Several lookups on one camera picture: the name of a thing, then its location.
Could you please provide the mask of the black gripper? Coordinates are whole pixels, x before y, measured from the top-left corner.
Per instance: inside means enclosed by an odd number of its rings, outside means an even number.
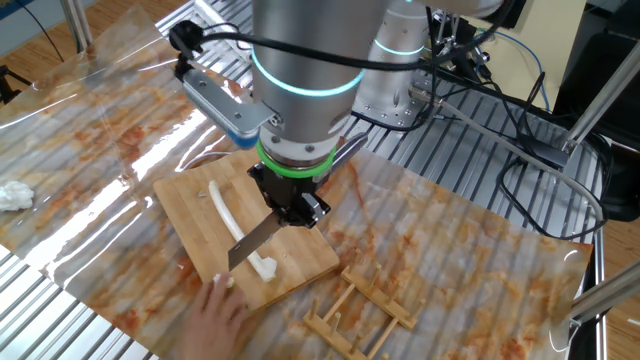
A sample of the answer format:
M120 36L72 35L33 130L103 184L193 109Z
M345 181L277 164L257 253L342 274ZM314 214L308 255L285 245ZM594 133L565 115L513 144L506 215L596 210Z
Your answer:
M330 205L316 194L323 180L287 177L265 163L253 165L247 174L256 182L267 205L274 208L279 223L313 228L331 211Z

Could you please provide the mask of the bare person hand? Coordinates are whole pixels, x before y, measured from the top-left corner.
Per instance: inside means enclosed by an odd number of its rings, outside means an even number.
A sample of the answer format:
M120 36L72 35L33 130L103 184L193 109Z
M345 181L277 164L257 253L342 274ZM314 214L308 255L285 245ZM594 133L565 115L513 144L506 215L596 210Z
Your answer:
M229 287L230 273L203 284L182 327L180 360L227 360L247 317L244 292Z

